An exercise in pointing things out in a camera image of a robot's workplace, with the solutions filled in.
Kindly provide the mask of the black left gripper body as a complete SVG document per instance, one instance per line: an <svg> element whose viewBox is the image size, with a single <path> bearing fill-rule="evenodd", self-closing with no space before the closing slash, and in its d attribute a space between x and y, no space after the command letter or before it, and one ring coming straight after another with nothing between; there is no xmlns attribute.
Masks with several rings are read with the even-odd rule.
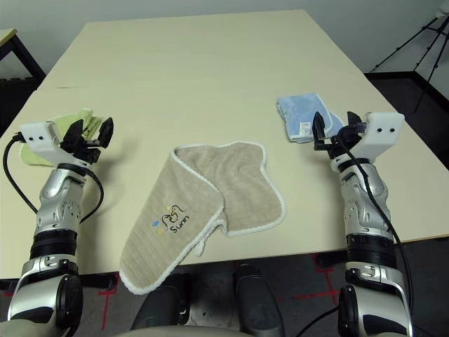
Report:
<svg viewBox="0 0 449 337"><path fill-rule="evenodd" d="M104 145L99 140L85 140L83 136L66 135L60 147L77 159L95 164L101 154L100 147Z"/></svg>

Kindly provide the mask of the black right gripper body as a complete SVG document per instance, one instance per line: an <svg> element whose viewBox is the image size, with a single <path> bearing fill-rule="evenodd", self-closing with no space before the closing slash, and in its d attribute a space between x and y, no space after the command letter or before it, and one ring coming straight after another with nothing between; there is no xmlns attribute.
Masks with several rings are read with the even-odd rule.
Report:
<svg viewBox="0 0 449 337"><path fill-rule="evenodd" d="M345 126L341 128L336 136L330 138L330 143L325 142L324 131L314 127L314 150L326 151L330 159L336 159L338 156L346 154L360 140L358 135L359 127Z"/></svg>

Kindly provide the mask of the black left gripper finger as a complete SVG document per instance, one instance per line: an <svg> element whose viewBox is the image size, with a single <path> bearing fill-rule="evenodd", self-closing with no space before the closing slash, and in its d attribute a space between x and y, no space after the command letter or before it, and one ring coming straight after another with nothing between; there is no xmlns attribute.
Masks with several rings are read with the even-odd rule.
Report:
<svg viewBox="0 0 449 337"><path fill-rule="evenodd" d="M110 140L112 139L114 133L114 122L111 117L107 118L102 122L98 134L98 145L99 146L108 146Z"/></svg>
<svg viewBox="0 0 449 337"><path fill-rule="evenodd" d="M83 119L79 119L70 125L66 132L66 143L77 144L83 134Z"/></svg>

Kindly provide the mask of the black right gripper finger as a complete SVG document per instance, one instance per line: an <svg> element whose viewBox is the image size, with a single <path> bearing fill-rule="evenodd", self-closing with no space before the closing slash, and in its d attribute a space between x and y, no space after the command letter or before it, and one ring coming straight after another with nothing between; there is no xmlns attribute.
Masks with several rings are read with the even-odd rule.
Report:
<svg viewBox="0 0 449 337"><path fill-rule="evenodd" d="M326 138L325 126L326 124L322 115L316 112L312 123L314 140L324 140Z"/></svg>
<svg viewBox="0 0 449 337"><path fill-rule="evenodd" d="M351 133L364 133L365 132L365 123L361 120L360 116L353 113L347 113L347 130Z"/></svg>

